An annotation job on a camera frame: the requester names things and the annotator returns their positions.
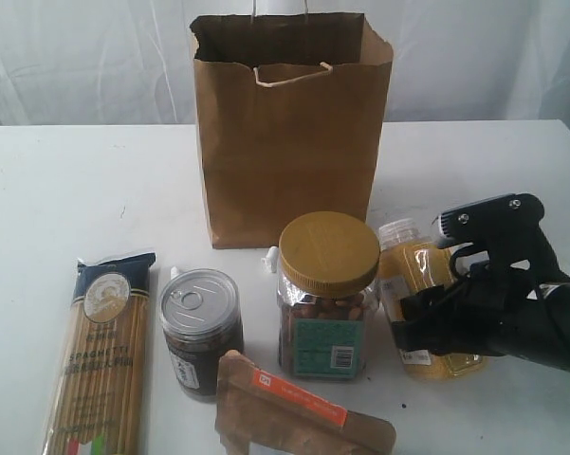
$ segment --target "white table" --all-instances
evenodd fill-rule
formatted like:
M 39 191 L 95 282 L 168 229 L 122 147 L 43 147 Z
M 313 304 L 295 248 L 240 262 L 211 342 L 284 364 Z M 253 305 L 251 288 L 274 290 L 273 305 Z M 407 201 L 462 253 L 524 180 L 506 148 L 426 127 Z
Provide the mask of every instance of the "white table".
M 384 124 L 369 223 L 412 215 L 427 228 L 442 209 L 509 191 L 542 199 L 542 227 L 570 273 L 570 133 L 555 120 Z M 279 372 L 275 276 L 262 269 L 264 250 L 211 249 L 193 126 L 0 128 L 0 454 L 40 451 L 76 258 L 148 246 L 154 296 L 174 264 L 231 275 L 248 356 Z M 150 325 L 142 453 L 223 453 L 215 407 L 180 390 L 154 316 Z M 356 383 L 299 382 L 390 420 L 395 454 L 570 453 L 570 373 L 507 357 L 419 383 L 387 331 L 371 344 Z

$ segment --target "bottle cap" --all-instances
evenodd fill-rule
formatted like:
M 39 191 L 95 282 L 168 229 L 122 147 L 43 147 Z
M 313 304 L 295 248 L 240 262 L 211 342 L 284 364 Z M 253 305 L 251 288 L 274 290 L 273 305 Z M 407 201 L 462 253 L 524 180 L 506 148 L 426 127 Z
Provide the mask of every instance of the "bottle cap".
M 413 218 L 403 218 L 379 228 L 379 245 L 381 249 L 391 248 L 419 238 L 419 229 Z
M 328 299 L 347 297 L 376 276 L 379 242 L 360 220 L 334 211 L 307 213 L 281 235 L 281 267 L 300 289 Z

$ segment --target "white curtain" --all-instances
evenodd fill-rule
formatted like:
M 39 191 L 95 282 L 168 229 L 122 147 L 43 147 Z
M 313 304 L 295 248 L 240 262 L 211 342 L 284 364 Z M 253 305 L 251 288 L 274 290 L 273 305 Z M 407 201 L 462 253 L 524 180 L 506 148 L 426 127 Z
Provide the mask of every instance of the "white curtain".
M 188 25 L 252 0 L 0 0 L 0 124 L 194 122 Z M 308 0 L 395 48 L 388 120 L 561 118 L 570 0 Z M 259 14 L 303 0 L 257 0 Z

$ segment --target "brown paper bag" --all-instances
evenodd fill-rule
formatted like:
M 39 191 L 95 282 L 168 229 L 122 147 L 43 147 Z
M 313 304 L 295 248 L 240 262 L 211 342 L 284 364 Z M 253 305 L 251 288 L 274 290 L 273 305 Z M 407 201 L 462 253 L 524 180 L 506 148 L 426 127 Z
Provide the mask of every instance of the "brown paper bag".
M 310 211 L 364 221 L 393 59 L 364 15 L 200 16 L 191 30 L 213 246 L 277 245 Z
M 292 454 L 387 455 L 396 438 L 389 422 L 329 403 L 235 351 L 219 360 L 215 429 L 228 455 L 274 453 L 262 447 Z

